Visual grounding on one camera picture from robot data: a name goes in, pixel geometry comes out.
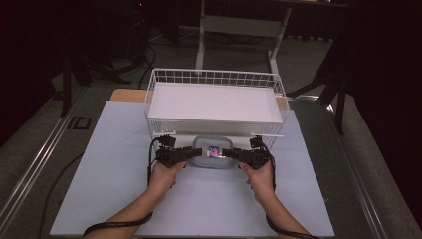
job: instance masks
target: cable on forearm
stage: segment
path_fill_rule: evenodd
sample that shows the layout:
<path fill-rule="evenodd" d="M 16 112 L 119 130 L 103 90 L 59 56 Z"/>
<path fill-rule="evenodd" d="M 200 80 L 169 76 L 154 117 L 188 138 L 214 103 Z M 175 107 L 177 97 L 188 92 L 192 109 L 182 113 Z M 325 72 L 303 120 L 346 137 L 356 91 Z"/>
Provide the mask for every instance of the cable on forearm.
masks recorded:
<path fill-rule="evenodd" d="M 84 236 L 86 237 L 88 234 L 90 234 L 93 231 L 100 230 L 100 229 L 107 229 L 107 228 L 118 228 L 118 227 L 132 227 L 132 226 L 140 226 L 142 224 L 147 223 L 152 217 L 152 212 L 146 215 L 146 217 L 137 220 L 137 221 L 128 221 L 128 222 L 103 222 L 98 223 L 90 226 L 85 230 Z"/>
<path fill-rule="evenodd" d="M 268 215 L 265 216 L 267 219 L 267 223 L 270 226 L 271 229 L 273 229 L 273 231 L 285 235 L 285 236 L 290 236 L 290 237 L 295 237 L 295 238 L 300 238 L 300 239 L 319 239 L 319 237 L 315 237 L 313 235 L 309 235 L 309 234 L 304 234 L 304 233 L 300 233 L 300 232 L 292 232 L 292 231 L 286 231 L 283 230 L 281 228 L 278 228 L 276 225 L 274 225 L 274 223 L 271 221 L 270 217 L 268 217 Z"/>

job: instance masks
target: person's right hand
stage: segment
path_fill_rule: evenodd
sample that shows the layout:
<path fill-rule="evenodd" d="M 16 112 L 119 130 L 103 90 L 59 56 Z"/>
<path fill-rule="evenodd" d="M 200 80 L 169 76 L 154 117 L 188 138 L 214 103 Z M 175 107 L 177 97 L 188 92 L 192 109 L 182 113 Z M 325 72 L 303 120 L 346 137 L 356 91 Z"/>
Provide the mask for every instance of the person's right hand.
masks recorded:
<path fill-rule="evenodd" d="M 248 184 L 251 185 L 255 193 L 255 199 L 263 205 L 267 199 L 276 196 L 273 188 L 273 167 L 268 161 L 260 169 L 255 170 L 244 162 L 239 162 L 242 168 L 248 175 Z"/>

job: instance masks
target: gray carpet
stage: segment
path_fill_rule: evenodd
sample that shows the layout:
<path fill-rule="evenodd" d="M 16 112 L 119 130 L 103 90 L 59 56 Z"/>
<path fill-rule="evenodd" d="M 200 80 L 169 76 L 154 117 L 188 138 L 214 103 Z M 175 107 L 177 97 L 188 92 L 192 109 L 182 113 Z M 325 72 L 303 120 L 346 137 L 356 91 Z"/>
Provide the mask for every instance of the gray carpet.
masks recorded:
<path fill-rule="evenodd" d="M 266 50 L 272 41 L 257 45 L 221 45 L 207 41 L 204 69 L 269 72 Z M 197 39 L 181 39 L 179 47 L 168 44 L 165 38 L 151 43 L 156 51 L 154 67 L 193 69 L 197 52 Z M 308 84 L 330 47 L 330 42 L 286 39 L 277 57 L 280 75 L 286 92 Z M 148 59 L 153 52 L 148 50 Z M 91 118 L 88 129 L 66 129 L 56 145 L 42 173 L 34 183 L 5 238 L 36 238 L 48 190 L 63 168 L 85 150 L 95 128 L 103 105 L 117 88 L 137 88 L 145 68 L 123 76 L 132 84 L 117 85 L 107 79 L 96 78 L 92 86 L 84 89 L 81 100 L 73 111 L 73 117 Z M 143 80 L 146 88 L 149 75 Z M 321 88 L 308 92 L 317 96 Z M 298 115 L 301 129 L 313 161 L 321 191 L 326 202 L 335 238 L 376 238 L 372 235 L 361 209 L 352 179 L 347 157 L 351 157 L 373 200 L 379 218 L 386 229 L 387 238 L 422 238 L 420 228 L 406 207 L 383 158 L 354 106 L 353 98 L 346 100 L 344 115 L 345 136 L 332 128 L 332 119 L 318 103 L 294 101 L 292 106 Z M 61 103 L 48 101 L 23 125 L 0 149 L 0 203 L 4 204 L 22 174 L 42 147 L 55 123 L 59 120 Z M 344 153 L 346 142 L 349 155 Z M 49 231 L 78 162 L 73 164 L 56 185 L 50 200 L 42 238 L 50 237 Z"/>

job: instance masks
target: white table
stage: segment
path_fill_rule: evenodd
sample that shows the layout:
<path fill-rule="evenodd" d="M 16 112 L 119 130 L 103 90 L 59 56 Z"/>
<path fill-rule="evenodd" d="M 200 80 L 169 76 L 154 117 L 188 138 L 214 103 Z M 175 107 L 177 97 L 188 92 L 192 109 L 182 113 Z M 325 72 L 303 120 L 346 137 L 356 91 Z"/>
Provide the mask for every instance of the white table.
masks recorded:
<path fill-rule="evenodd" d="M 151 142 L 144 103 L 105 104 L 52 235 L 80 236 L 103 222 L 146 188 Z M 291 213 L 314 235 L 333 236 L 332 226 L 294 112 L 284 137 L 271 149 L 277 164 L 276 193 Z M 265 212 L 255 201 L 244 172 L 188 164 L 177 184 L 155 209 L 139 237 L 265 237 L 275 236 Z"/>

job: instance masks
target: human hand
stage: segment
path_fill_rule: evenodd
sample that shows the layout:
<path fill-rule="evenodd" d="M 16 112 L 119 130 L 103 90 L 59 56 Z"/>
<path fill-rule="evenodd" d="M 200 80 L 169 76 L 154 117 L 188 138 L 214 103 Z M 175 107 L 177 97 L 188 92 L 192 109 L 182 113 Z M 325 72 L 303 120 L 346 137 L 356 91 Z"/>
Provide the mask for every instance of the human hand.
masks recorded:
<path fill-rule="evenodd" d="M 273 188 L 273 167 L 268 161 L 258 170 L 253 169 L 247 163 L 239 162 L 240 168 L 242 168 L 248 175 L 248 184 L 251 185 L 254 190 L 255 199 L 263 205 L 267 199 L 275 196 Z"/>
<path fill-rule="evenodd" d="M 151 179 L 145 193 L 150 195 L 159 204 L 165 198 L 170 187 L 176 184 L 176 175 L 183 169 L 186 162 L 179 162 L 167 168 L 161 162 L 156 162 L 151 174 Z"/>

